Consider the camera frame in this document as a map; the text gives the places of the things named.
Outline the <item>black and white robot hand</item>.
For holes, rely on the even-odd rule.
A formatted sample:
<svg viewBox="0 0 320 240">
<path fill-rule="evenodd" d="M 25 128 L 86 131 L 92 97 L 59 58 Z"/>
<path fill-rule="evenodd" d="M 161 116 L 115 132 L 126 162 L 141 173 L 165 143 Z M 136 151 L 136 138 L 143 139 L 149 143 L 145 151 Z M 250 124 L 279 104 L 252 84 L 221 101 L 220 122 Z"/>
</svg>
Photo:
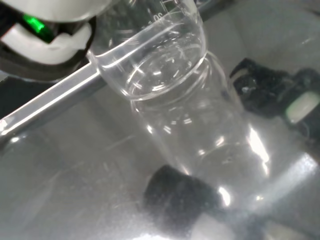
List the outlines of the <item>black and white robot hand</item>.
<svg viewBox="0 0 320 240">
<path fill-rule="evenodd" d="M 114 0 L 2 0 L 0 70 L 20 79 L 51 82 L 86 58 L 97 17 Z"/>
</svg>

